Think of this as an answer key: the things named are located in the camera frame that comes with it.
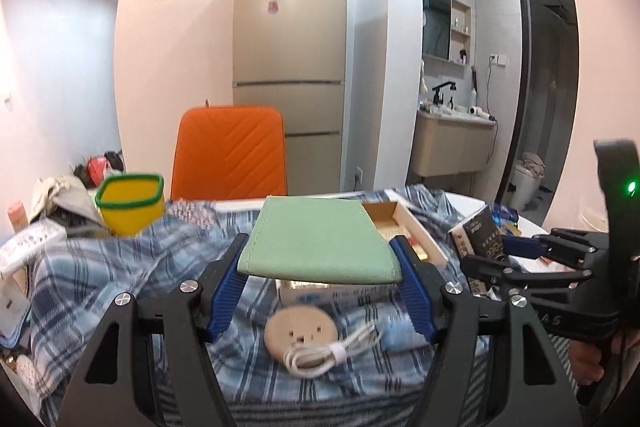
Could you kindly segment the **person's right hand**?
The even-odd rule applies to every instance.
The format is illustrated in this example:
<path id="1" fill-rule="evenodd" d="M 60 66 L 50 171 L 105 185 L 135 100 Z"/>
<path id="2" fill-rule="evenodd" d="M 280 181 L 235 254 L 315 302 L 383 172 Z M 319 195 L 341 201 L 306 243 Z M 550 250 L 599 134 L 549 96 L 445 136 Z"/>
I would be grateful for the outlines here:
<path id="1" fill-rule="evenodd" d="M 600 364 L 602 353 L 596 346 L 572 340 L 568 347 L 568 358 L 572 373 L 581 386 L 597 383 L 604 376 L 604 368 Z"/>

